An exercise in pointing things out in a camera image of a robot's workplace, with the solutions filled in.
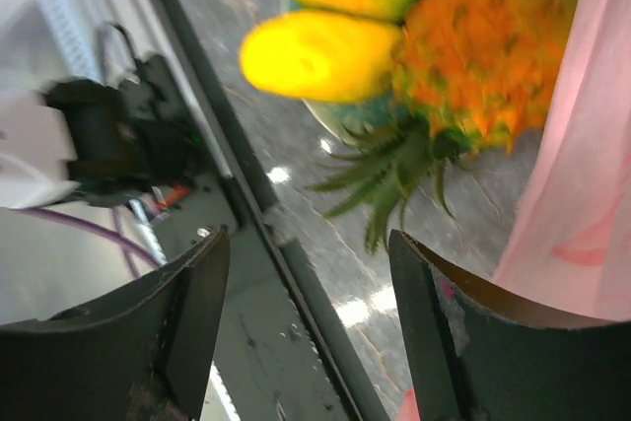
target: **marble surface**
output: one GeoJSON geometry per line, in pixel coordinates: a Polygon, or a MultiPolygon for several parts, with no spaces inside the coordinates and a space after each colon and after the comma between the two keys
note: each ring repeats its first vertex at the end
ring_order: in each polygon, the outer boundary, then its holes
{"type": "MultiPolygon", "coordinates": [[[[326,177],[317,164],[339,144],[300,102],[262,94],[239,69],[243,37],[279,14],[280,0],[181,0],[210,60],[218,70],[249,140],[274,182],[282,206],[268,217],[279,239],[297,238],[307,251],[387,412],[393,417],[411,381],[396,314],[386,255],[363,251],[367,209],[332,222],[321,213],[343,196],[317,195],[308,184],[326,177]]],[[[432,183],[406,212],[406,230],[445,258],[488,277],[508,240],[515,206],[526,185],[539,136],[518,144],[511,160],[485,154],[473,173],[451,171],[446,195],[457,220],[432,198],[432,183]]]]}

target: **countertop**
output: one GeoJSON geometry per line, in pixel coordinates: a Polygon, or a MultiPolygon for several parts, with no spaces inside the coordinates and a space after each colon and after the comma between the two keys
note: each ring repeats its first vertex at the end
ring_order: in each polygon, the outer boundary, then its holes
{"type": "MultiPolygon", "coordinates": [[[[363,250],[367,209],[327,222],[321,213],[343,196],[317,195],[306,186],[327,170],[317,163],[344,147],[298,101],[256,91],[239,68],[240,44],[258,23],[280,13],[280,0],[180,0],[215,66],[238,118],[268,172],[282,206],[268,218],[282,240],[299,239],[349,337],[393,418],[411,386],[387,257],[363,250]]],[[[489,277],[515,218],[540,137],[523,137],[510,160],[484,154],[474,171],[450,171],[446,196],[456,220],[433,199],[432,183],[409,204],[406,231],[431,249],[489,277]]]]}

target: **white robot part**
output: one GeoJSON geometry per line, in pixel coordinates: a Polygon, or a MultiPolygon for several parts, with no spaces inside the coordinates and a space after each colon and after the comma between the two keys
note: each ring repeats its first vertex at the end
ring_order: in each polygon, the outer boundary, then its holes
{"type": "Polygon", "coordinates": [[[66,162],[76,160],[61,111],[36,92],[0,94],[0,208],[51,204],[79,183],[68,179],[66,162]]]}

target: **pineapple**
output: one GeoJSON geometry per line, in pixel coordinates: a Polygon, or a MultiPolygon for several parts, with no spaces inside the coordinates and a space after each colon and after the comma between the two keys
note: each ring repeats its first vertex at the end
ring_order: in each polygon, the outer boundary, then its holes
{"type": "Polygon", "coordinates": [[[427,176],[439,201],[447,165],[485,149],[510,153],[543,128],[578,0],[421,0],[406,17],[392,88],[409,117],[353,133],[348,169],[312,186],[350,191],[325,217],[368,203],[366,250],[386,246],[390,214],[427,176]]]}

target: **fruit bowl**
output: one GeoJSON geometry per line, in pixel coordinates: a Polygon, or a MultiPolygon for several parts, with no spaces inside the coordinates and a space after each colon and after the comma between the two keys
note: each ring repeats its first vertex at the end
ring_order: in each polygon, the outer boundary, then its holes
{"type": "MultiPolygon", "coordinates": [[[[281,0],[281,12],[294,12],[302,7],[294,0],[281,0]]],[[[392,104],[392,95],[373,98],[355,104],[331,104],[303,100],[314,117],[336,138],[352,144],[350,132],[374,130],[392,123],[393,118],[407,114],[404,107],[392,104]]]]}

